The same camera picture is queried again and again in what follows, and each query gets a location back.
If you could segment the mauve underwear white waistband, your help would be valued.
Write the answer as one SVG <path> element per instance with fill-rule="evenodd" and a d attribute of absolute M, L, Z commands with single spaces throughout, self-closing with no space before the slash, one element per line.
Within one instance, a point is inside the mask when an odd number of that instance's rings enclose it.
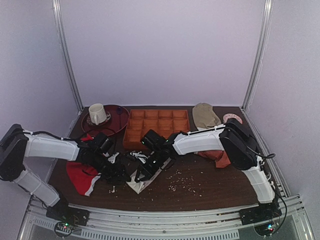
<path fill-rule="evenodd" d="M 136 182 L 135 178 L 138 175 L 138 170 L 135 170 L 131 175 L 130 175 L 130 181 L 127 181 L 126 184 L 137 194 L 140 194 L 144 189 L 146 189 L 156 178 L 157 176 L 164 171 L 164 169 L 167 167 L 167 165 L 171 162 L 171 159 L 169 158 L 166 160 L 163 164 L 163 166 L 156 171 L 155 175 L 152 176 L 149 180 L 143 180 L 140 182 Z"/>

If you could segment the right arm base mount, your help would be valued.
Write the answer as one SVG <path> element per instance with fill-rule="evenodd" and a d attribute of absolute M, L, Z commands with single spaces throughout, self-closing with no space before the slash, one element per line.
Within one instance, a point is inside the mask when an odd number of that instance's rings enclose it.
<path fill-rule="evenodd" d="M 267 203 L 244 208 L 239 211 L 241 224 L 253 225 L 254 231 L 261 237 L 271 237 L 281 225 L 282 211 L 278 204 Z"/>

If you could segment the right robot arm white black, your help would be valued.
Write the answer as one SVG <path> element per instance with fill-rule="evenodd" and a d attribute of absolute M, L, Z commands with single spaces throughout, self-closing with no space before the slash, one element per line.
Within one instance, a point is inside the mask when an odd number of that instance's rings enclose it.
<path fill-rule="evenodd" d="M 260 204 L 270 204 L 275 199 L 271 178 L 264 171 L 264 161 L 275 154 L 263 155 L 259 152 L 254 136 L 235 118 L 212 128 L 175 132 L 168 138 L 150 129 L 140 140 L 151 150 L 145 162 L 137 168 L 136 183 L 150 180 L 165 161 L 177 156 L 203 151 L 223 151 L 231 165 L 242 171 L 252 185 Z"/>

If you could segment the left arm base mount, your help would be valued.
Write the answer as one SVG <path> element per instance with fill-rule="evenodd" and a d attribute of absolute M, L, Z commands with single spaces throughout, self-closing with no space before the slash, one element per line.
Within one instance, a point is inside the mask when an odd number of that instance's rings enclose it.
<path fill-rule="evenodd" d="M 75 207 L 55 205 L 46 208 L 46 217 L 57 220 L 54 233 L 62 239 L 69 237 L 78 227 L 85 227 L 89 216 L 88 210 Z"/>

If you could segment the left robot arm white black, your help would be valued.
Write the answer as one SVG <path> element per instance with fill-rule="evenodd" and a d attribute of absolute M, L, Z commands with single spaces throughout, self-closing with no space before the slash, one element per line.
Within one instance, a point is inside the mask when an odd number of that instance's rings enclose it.
<path fill-rule="evenodd" d="M 81 163 L 95 169 L 98 176 L 113 185 L 129 182 L 131 178 L 119 154 L 107 155 L 113 144 L 102 132 L 81 140 L 58 137 L 46 131 L 27 132 L 20 124 L 13 124 L 0 141 L 0 179 L 16 183 L 47 207 L 68 207 L 63 195 L 27 168 L 24 159 L 40 157 Z"/>

